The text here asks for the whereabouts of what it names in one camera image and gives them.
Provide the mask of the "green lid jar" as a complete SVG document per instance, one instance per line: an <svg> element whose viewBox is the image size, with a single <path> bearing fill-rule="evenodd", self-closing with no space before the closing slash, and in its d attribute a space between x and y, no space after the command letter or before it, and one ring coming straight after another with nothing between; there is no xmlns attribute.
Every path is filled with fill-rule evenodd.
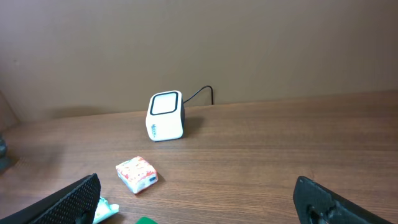
<svg viewBox="0 0 398 224"><path fill-rule="evenodd" d="M157 222L149 217L141 217L140 219L138 219L136 224L157 224Z"/></svg>

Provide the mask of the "teal snack packet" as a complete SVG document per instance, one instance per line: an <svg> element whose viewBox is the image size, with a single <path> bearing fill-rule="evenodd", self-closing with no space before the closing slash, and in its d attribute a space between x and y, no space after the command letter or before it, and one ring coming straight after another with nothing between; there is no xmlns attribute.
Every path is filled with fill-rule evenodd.
<svg viewBox="0 0 398 224"><path fill-rule="evenodd" d="M117 214L119 212L118 204L109 204L109 202L103 198L99 198L99 202L95 211L93 224L99 224L107 218Z"/></svg>

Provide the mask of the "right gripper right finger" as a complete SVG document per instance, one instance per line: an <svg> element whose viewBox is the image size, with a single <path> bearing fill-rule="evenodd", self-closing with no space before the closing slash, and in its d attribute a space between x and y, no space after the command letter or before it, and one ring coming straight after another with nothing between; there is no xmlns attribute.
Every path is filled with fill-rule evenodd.
<svg viewBox="0 0 398 224"><path fill-rule="evenodd" d="M301 224L392 224L305 176L297 178L293 201Z"/></svg>

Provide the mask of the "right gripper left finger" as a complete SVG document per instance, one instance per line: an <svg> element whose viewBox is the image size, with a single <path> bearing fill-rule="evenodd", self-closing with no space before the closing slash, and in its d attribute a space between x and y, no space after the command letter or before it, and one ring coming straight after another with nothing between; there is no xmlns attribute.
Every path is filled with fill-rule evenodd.
<svg viewBox="0 0 398 224"><path fill-rule="evenodd" d="M97 174L86 177L1 219L1 224L92 224L100 200Z"/></svg>

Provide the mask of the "red white tissue pack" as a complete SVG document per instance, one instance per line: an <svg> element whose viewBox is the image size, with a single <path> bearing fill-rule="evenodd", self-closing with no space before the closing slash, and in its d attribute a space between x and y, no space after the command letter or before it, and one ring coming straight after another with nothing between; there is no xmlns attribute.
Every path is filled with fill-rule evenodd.
<svg viewBox="0 0 398 224"><path fill-rule="evenodd" d="M116 171L133 194L145 190L159 179L155 168L140 156L120 163Z"/></svg>

